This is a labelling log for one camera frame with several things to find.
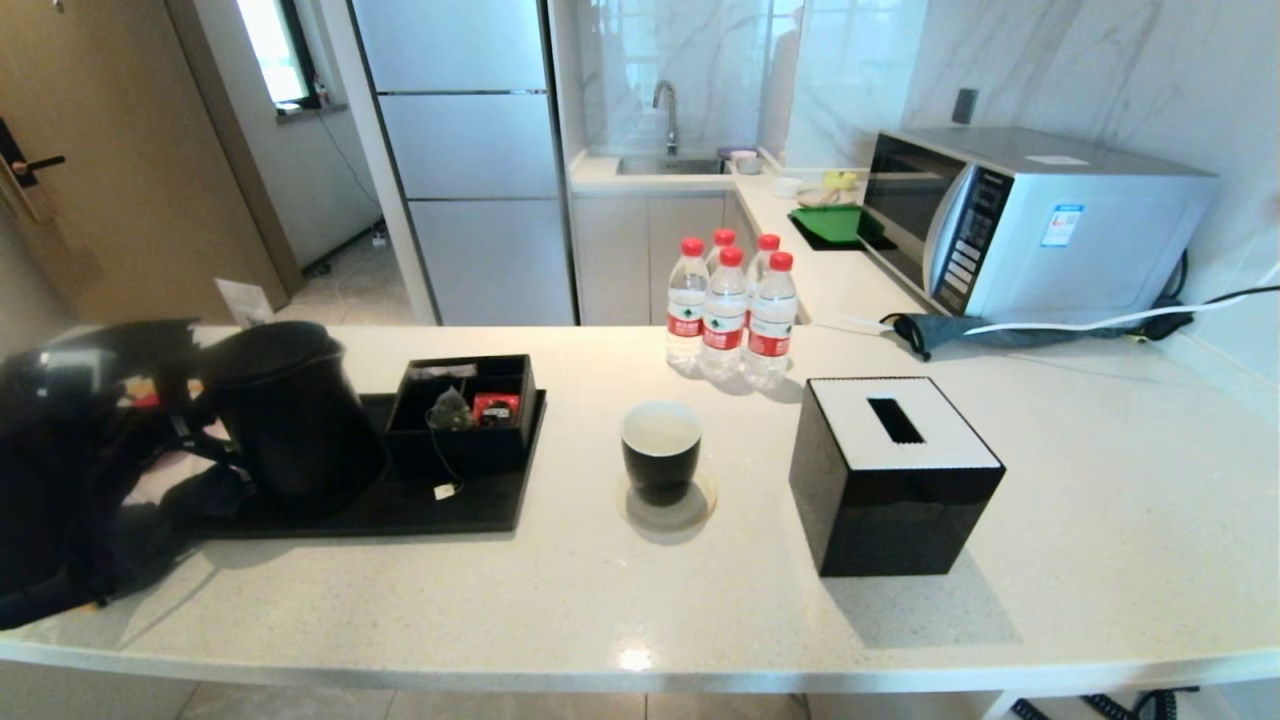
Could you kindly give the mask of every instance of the electrical outlet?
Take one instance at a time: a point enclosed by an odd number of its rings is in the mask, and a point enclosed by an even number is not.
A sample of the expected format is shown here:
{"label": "electrical outlet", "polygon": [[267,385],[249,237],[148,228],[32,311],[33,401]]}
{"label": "electrical outlet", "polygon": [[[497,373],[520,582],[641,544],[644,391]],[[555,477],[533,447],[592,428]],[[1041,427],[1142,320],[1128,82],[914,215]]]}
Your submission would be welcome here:
{"label": "electrical outlet", "polygon": [[978,91],[972,87],[961,87],[956,94],[956,106],[951,110],[951,122],[963,126],[973,122],[973,109],[978,105]]}

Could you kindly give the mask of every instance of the kitchen counter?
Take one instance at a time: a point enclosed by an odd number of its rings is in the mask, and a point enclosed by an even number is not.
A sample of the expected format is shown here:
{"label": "kitchen counter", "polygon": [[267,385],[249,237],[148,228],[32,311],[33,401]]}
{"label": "kitchen counter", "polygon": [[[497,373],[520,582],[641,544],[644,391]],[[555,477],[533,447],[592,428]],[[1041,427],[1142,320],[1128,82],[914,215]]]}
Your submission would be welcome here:
{"label": "kitchen counter", "polygon": [[[787,218],[799,206],[796,201],[773,196],[778,176],[768,163],[758,176],[736,172],[727,176],[620,176],[617,165],[617,158],[579,158],[571,172],[573,193],[736,192],[755,232],[777,234],[780,250],[795,256],[791,275],[800,293],[804,322],[844,325],[847,324],[841,319],[845,315],[874,322],[890,313],[931,311],[865,252],[814,251]],[[855,190],[861,193],[865,183],[860,182]]]}
{"label": "kitchen counter", "polygon": [[[204,341],[227,328],[201,329]],[[435,689],[1070,694],[1280,674],[1277,437],[1128,343],[920,364],[808,325],[794,382],[731,395],[663,328],[333,328],[360,392],[416,357],[529,352],[548,409],[513,533],[209,542],[155,588],[0,634],[0,659]],[[819,579],[787,484],[800,384],[928,374],[1009,468],[948,575]],[[703,419],[700,532],[618,509],[636,402]]]}

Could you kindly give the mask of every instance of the door handle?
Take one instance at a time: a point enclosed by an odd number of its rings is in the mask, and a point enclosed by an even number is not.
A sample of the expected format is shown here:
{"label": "door handle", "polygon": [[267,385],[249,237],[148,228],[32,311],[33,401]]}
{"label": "door handle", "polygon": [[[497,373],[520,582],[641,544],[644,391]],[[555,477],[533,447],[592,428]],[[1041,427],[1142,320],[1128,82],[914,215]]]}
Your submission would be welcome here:
{"label": "door handle", "polygon": [[44,160],[36,160],[35,163],[24,163],[22,160],[14,160],[13,163],[9,163],[9,167],[13,168],[13,174],[23,177],[23,176],[29,176],[36,170],[42,170],[45,168],[51,168],[54,165],[61,165],[65,161],[67,158],[64,155],[54,155],[52,158],[45,158]]}

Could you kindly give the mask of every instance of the refrigerator door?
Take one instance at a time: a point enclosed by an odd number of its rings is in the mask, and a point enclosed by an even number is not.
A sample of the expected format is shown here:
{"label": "refrigerator door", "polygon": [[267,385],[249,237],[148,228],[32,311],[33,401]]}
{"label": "refrigerator door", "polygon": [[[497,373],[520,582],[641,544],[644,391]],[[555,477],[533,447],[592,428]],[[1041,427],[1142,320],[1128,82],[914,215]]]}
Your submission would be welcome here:
{"label": "refrigerator door", "polygon": [[538,0],[355,0],[374,90],[547,90]]}
{"label": "refrigerator door", "polygon": [[379,97],[408,200],[559,197],[545,95]]}
{"label": "refrigerator door", "polygon": [[559,200],[410,202],[445,325],[572,325]]}

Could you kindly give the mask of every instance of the tissue box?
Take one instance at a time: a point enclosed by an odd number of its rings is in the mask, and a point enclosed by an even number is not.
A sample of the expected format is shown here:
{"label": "tissue box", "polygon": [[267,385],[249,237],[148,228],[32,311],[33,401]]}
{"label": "tissue box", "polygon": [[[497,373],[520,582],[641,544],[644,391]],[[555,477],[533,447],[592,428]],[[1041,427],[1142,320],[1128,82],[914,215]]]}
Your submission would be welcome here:
{"label": "tissue box", "polygon": [[929,378],[805,386],[791,491],[819,575],[948,573],[1004,474]]}

